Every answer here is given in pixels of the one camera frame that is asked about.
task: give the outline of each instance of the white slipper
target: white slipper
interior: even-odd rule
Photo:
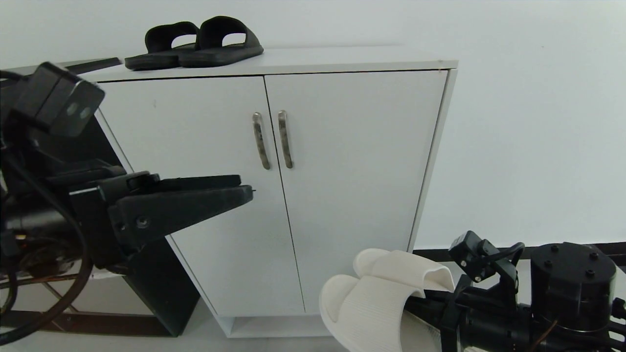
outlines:
[[[366,249],[357,254],[352,267],[358,277],[376,276],[421,289],[454,291],[448,267],[403,251]]]
[[[410,313],[404,303],[422,290],[379,277],[337,275],[319,296],[326,328],[350,352],[439,352],[435,329]]]

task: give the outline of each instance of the cabinet base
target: cabinet base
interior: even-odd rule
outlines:
[[[224,331],[229,338],[301,338],[331,336],[319,315],[307,316],[263,316],[225,318],[232,323],[230,331]]]

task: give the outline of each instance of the black slipper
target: black slipper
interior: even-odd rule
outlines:
[[[222,46],[228,34],[243,33],[245,40],[240,44]],[[198,34],[200,49],[179,55],[182,67],[224,66],[261,55],[263,47],[257,36],[238,19],[217,16],[204,21]]]
[[[147,54],[125,58],[124,64],[130,70],[160,70],[179,67],[178,55],[192,53],[199,49],[198,40],[172,48],[174,39],[187,34],[198,35],[198,27],[191,22],[164,24],[151,28],[146,33]]]

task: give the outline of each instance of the slipper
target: slipper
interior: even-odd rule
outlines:
[[[164,68],[179,67],[178,56],[182,53],[192,53],[199,49],[198,41],[172,48],[174,39],[192,34],[198,34],[198,27],[191,22],[164,24],[151,28],[145,37],[147,54],[132,56],[124,59],[124,65],[129,70],[162,70]]]
[[[436,329],[404,311],[411,295],[424,297],[416,287],[374,276],[356,279],[337,275],[319,296],[326,328],[350,352],[437,352]]]
[[[244,42],[223,46],[224,37],[234,33],[245,34]],[[224,66],[263,53],[256,35],[243,22],[226,16],[217,16],[202,23],[198,42],[199,50],[179,56],[180,66]]]
[[[357,254],[352,267],[358,277],[376,276],[421,289],[454,292],[448,267],[403,251],[366,249]]]

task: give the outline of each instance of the metal handle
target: metal handle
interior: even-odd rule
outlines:
[[[289,138],[287,138],[287,112],[285,110],[278,111],[278,129],[280,131],[282,153],[285,156],[285,165],[287,166],[287,168],[293,168],[294,163],[291,160],[291,152],[289,151]]]
[[[267,153],[265,152],[265,143],[263,142],[263,132],[261,131],[261,114],[252,114],[252,125],[254,127],[254,138],[257,140],[257,149],[259,149],[259,156],[261,157],[261,164],[266,170],[270,169],[270,161],[267,159]]]

